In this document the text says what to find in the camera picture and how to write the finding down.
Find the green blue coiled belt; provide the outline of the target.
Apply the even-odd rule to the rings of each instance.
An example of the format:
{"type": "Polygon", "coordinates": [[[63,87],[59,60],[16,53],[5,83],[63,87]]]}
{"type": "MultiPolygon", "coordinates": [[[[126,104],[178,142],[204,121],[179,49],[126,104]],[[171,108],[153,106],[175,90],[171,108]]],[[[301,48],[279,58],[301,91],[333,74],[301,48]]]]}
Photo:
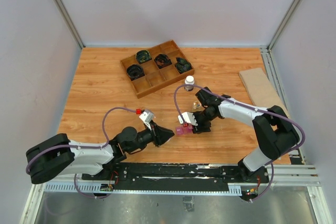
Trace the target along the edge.
{"type": "Polygon", "coordinates": [[[192,65],[185,58],[181,57],[176,57],[175,67],[180,74],[188,72],[192,69],[192,65]]]}

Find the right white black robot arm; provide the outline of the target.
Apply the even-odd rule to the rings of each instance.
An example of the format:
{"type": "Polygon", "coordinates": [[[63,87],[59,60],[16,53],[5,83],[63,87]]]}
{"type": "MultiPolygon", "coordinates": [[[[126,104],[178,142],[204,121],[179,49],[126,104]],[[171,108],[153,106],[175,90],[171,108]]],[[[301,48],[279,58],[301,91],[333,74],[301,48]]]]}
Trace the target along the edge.
{"type": "Polygon", "coordinates": [[[244,182],[250,182],[260,168],[299,143],[296,129],[288,121],[284,110],[277,105],[259,109],[227,95],[219,98],[211,94],[207,87],[199,90],[195,96],[204,110],[192,113],[194,134],[210,132],[211,121],[216,118],[233,119],[254,129],[258,146],[238,162],[238,177],[244,182]]]}

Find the pink weekly pill organizer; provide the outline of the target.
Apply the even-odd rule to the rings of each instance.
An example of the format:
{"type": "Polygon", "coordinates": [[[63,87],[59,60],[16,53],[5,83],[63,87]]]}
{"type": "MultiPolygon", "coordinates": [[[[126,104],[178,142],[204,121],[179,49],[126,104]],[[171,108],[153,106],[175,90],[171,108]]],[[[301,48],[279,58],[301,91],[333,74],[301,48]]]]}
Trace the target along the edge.
{"type": "Polygon", "coordinates": [[[192,134],[193,133],[193,126],[192,125],[189,125],[187,127],[178,126],[178,127],[175,128],[175,131],[176,131],[177,136],[192,134]]]}

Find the white cap pill bottle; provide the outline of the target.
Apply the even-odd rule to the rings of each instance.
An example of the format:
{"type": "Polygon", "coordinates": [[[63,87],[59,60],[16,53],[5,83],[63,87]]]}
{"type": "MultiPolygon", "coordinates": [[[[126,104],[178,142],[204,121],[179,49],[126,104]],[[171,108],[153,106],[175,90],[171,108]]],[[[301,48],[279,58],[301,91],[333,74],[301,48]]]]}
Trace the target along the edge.
{"type": "Polygon", "coordinates": [[[185,86],[184,86],[184,89],[186,91],[192,91],[194,89],[194,84],[195,84],[195,80],[194,80],[194,77],[193,76],[187,76],[185,78],[185,86]]]}

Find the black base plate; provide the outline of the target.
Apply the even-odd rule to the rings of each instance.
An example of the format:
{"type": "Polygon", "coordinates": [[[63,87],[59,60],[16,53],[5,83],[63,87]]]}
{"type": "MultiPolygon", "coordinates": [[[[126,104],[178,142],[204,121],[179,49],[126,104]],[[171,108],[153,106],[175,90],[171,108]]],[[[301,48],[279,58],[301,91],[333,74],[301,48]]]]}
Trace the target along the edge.
{"type": "Polygon", "coordinates": [[[102,181],[107,184],[123,181],[185,181],[199,184],[202,181],[260,185],[268,183],[268,172],[262,167],[248,181],[238,176],[237,165],[223,164],[173,164],[173,163],[118,163],[107,165],[96,175],[82,174],[83,180],[102,181]]]}

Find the wooden compartment tray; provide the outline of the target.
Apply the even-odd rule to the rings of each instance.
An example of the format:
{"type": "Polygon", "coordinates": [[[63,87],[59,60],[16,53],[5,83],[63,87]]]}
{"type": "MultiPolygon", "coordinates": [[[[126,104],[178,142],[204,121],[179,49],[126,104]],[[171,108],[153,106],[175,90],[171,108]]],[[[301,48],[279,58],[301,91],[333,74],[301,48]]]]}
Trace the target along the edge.
{"type": "Polygon", "coordinates": [[[145,50],[148,50],[152,57],[152,59],[146,63],[139,64],[135,58],[136,53],[120,60],[123,71],[128,77],[137,98],[142,98],[171,84],[181,81],[187,76],[192,76],[195,72],[191,62],[173,40],[166,41],[145,50]],[[172,64],[159,69],[154,62],[154,58],[159,54],[166,54],[171,59],[172,64]],[[180,74],[175,67],[176,57],[185,58],[192,65],[192,69],[188,72],[180,74]],[[127,68],[133,64],[140,65],[144,70],[145,76],[131,81],[127,75],[127,68]]]}

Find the light wooden board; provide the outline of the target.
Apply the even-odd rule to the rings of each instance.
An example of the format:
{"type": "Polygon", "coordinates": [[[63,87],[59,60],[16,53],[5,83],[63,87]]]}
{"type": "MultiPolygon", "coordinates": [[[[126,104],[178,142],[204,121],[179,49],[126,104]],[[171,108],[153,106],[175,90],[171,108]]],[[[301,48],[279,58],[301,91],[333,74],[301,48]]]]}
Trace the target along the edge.
{"type": "Polygon", "coordinates": [[[262,68],[240,71],[239,77],[253,105],[264,108],[271,108],[277,105],[281,107],[286,116],[290,118],[289,112],[262,68]]]}

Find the black red coiled belt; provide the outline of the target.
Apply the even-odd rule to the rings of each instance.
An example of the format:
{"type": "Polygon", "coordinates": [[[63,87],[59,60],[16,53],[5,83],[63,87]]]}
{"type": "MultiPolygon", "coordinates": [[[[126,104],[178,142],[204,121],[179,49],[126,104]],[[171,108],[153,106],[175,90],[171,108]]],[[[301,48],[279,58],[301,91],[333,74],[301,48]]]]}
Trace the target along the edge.
{"type": "Polygon", "coordinates": [[[159,69],[165,68],[172,64],[171,59],[166,54],[159,54],[154,58],[154,62],[159,69]]]}

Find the clear capsule bottle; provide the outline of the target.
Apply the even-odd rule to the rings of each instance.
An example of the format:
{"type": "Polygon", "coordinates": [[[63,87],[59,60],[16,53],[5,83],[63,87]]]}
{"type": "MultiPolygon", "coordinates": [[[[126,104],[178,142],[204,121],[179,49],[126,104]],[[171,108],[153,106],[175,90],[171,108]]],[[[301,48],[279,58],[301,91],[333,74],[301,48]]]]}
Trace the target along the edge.
{"type": "Polygon", "coordinates": [[[193,102],[191,106],[191,112],[201,112],[203,110],[203,107],[199,101],[193,102]]]}

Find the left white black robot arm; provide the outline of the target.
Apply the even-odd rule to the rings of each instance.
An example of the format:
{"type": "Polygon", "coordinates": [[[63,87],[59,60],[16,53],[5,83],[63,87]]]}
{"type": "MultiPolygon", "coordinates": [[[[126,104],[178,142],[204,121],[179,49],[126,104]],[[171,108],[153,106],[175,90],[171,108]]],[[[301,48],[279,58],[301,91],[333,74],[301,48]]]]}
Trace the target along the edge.
{"type": "Polygon", "coordinates": [[[137,131],[125,127],[104,144],[79,143],[59,133],[26,151],[26,173],[32,184],[43,184],[57,176],[84,174],[108,179],[112,166],[126,159],[128,154],[144,150],[153,143],[159,147],[174,136],[170,129],[154,122],[149,128],[137,131]]]}

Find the green yellow coiled belt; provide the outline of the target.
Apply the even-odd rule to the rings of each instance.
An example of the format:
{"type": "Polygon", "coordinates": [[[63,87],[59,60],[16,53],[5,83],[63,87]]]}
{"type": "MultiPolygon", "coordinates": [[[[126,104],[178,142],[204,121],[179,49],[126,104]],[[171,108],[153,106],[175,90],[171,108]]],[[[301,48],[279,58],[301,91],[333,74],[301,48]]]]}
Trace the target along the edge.
{"type": "Polygon", "coordinates": [[[146,63],[152,59],[148,50],[140,50],[135,54],[135,58],[139,64],[146,63]]]}

